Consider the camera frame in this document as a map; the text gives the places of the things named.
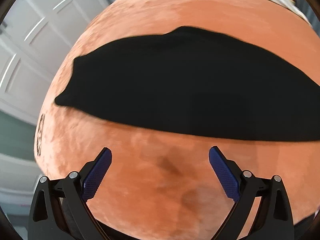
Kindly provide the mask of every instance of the blue grip pad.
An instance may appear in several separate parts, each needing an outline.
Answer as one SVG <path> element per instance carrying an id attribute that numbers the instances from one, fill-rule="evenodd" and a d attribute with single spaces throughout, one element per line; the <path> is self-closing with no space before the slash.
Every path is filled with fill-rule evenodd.
<path id="1" fill-rule="evenodd" d="M 106 149 L 84 179 L 82 183 L 81 198 L 85 203 L 96 194 L 107 170 L 111 165 L 111 161 L 111 151 Z"/>
<path id="2" fill-rule="evenodd" d="M 209 151 L 209 162 L 216 173 L 227 197 L 232 198 L 234 202 L 238 202 L 240 198 L 239 183 L 223 158 L 213 147 Z"/>

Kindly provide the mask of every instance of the black fabric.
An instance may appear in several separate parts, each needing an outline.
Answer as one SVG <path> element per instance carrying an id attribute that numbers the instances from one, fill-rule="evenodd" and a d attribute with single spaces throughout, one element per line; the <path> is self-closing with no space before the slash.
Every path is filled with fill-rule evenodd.
<path id="1" fill-rule="evenodd" d="M 294 240 L 299 240 L 304 233 L 307 232 L 313 222 L 314 217 L 315 214 L 313 213 L 294 225 Z"/>
<path id="2" fill-rule="evenodd" d="M 120 39 L 75 58 L 55 103 L 182 134 L 320 139 L 320 88 L 307 75 L 263 48 L 187 26 Z"/>

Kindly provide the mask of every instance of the silver screw head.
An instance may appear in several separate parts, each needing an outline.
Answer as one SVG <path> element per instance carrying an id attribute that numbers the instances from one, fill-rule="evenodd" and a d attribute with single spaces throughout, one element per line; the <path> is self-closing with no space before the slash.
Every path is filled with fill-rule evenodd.
<path id="1" fill-rule="evenodd" d="M 277 182 L 280 182 L 280 181 L 281 181 L 281 177 L 278 176 L 278 175 L 274 176 L 274 179 L 275 179 L 275 181 L 277 181 Z"/>
<path id="2" fill-rule="evenodd" d="M 252 176 L 252 173 L 250 171 L 244 171 L 243 175 L 247 178 L 250 178 Z"/>
<path id="3" fill-rule="evenodd" d="M 77 176 L 78 176 L 78 172 L 76 172 L 76 171 L 73 171 L 73 172 L 71 172 L 71 173 L 69 174 L 70 179 L 74 179 L 74 178 L 76 178 Z"/>
<path id="4" fill-rule="evenodd" d="M 40 182 L 41 183 L 44 183 L 46 181 L 47 181 L 47 177 L 46 176 L 43 176 L 43 177 L 40 178 Z"/>

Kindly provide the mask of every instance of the white trim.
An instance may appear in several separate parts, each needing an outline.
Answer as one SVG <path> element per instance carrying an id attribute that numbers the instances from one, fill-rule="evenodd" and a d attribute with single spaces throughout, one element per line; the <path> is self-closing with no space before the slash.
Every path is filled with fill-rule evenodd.
<path id="1" fill-rule="evenodd" d="M 15 216 L 28 216 L 30 213 L 31 205 L 15 205 L 8 203 L 0 203 L 4 212 Z"/>
<path id="2" fill-rule="evenodd" d="M 42 11 L 38 8 L 38 6 L 33 2 L 33 0 L 26 0 L 27 3 L 33 8 L 33 10 L 40 15 L 41 17 L 45 17 L 46 18 L 46 23 L 50 23 L 50 27 L 55 31 L 55 33 L 62 38 L 62 40 L 70 47 L 72 48 L 72 43 L 65 38 L 65 36 L 63 34 L 61 34 L 59 28 L 56 27 L 56 25 L 53 23 L 52 21 L 52 17 L 54 17 L 54 14 L 51 13 L 47 13 L 44 14 L 42 13 Z"/>
<path id="3" fill-rule="evenodd" d="M 19 120 L 26 122 L 31 125 L 37 125 L 38 118 L 34 117 L 21 109 L 17 109 L 14 106 L 9 105 L 7 102 L 3 102 L 0 98 L 0 109 L 2 112 L 11 115 L 12 117 L 18 118 Z"/>
<path id="4" fill-rule="evenodd" d="M 53 11 L 58 13 L 61 11 L 65 6 L 67 6 L 69 3 L 71 3 L 72 0 L 62 0 L 60 3 L 58 3 L 55 7 L 53 7 Z"/>
<path id="5" fill-rule="evenodd" d="M 43 17 L 40 21 L 38 21 L 38 23 L 32 28 L 32 30 L 28 33 L 28 35 L 25 37 L 24 41 L 26 41 L 28 39 L 28 37 L 31 35 L 31 33 L 38 27 L 38 25 L 44 20 L 45 17 Z"/>
<path id="6" fill-rule="evenodd" d="M 3 74 L 3 76 L 2 76 L 2 79 L 1 79 L 1 82 L 0 82 L 0 89 L 1 89 L 1 86 L 2 86 L 3 81 L 4 81 L 4 79 L 5 79 L 5 76 L 7 75 L 7 72 L 8 72 L 8 70 L 9 70 L 9 68 L 10 68 L 10 66 L 11 66 L 14 58 L 16 57 L 16 55 L 17 55 L 17 53 L 13 55 L 13 57 L 11 58 L 9 64 L 7 65 L 7 68 L 5 69 L 5 72 L 4 72 L 4 74 Z"/>
<path id="7" fill-rule="evenodd" d="M 14 167 L 12 173 L 9 173 L 10 176 L 12 175 L 12 181 L 10 182 L 12 183 L 12 185 L 14 185 L 14 187 L 13 189 L 0 187 L 0 203 L 27 207 L 30 206 L 32 203 L 36 185 L 39 181 L 39 178 L 42 176 L 42 172 L 36 162 L 23 160 L 0 153 L 0 163 L 2 167 L 5 167 L 6 165 Z M 20 174 L 24 174 L 25 172 L 25 174 L 30 178 L 30 180 L 24 181 L 28 183 L 27 186 L 28 188 L 30 188 L 30 191 L 19 189 L 19 180 L 21 175 L 16 174 L 17 169 L 19 169 Z M 4 183 L 1 183 L 1 179 L 2 176 L 0 176 L 0 185 L 4 185 Z"/>

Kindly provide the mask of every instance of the blue object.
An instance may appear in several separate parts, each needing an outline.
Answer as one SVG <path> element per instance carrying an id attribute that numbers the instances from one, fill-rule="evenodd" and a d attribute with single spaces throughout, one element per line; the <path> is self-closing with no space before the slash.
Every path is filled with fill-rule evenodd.
<path id="1" fill-rule="evenodd" d="M 223 190 L 228 198 L 232 198 L 234 202 L 238 202 L 240 198 L 239 182 L 228 167 L 223 155 L 221 155 L 214 147 L 209 151 L 209 162 L 216 173 Z"/>
<path id="2" fill-rule="evenodd" d="M 82 183 L 81 198 L 84 202 L 91 199 L 96 194 L 107 170 L 112 161 L 111 151 L 107 148 L 96 161 L 93 168 Z"/>

